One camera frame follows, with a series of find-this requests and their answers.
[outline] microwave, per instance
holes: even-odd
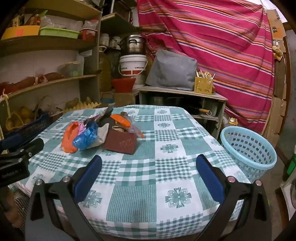
[[[131,24],[133,22],[133,13],[130,7],[124,2],[124,0],[105,0],[102,16],[111,13],[117,13],[124,20]]]

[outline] egg carton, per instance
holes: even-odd
[[[86,104],[85,102],[82,103],[82,102],[78,102],[78,104],[76,106],[74,106],[73,108],[71,109],[63,109],[63,114],[64,113],[67,113],[69,111],[73,111],[73,110],[84,110],[84,109],[93,109],[93,108],[97,108],[100,106],[101,103],[90,103],[90,104]]]

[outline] brown notebook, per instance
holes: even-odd
[[[104,149],[119,153],[133,154],[136,149],[137,136],[134,133],[109,130]]]

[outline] yellow box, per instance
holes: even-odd
[[[211,95],[213,89],[213,80],[195,77],[194,92]]]
[[[5,30],[1,40],[20,37],[20,36],[38,35],[39,29],[40,29],[40,26],[37,26],[37,25],[11,27]]]

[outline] person's hand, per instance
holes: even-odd
[[[17,205],[15,204],[15,198],[11,190],[7,193],[6,202],[10,206],[9,211],[5,212],[6,218],[14,228],[20,228],[22,226],[22,217],[17,212]]]

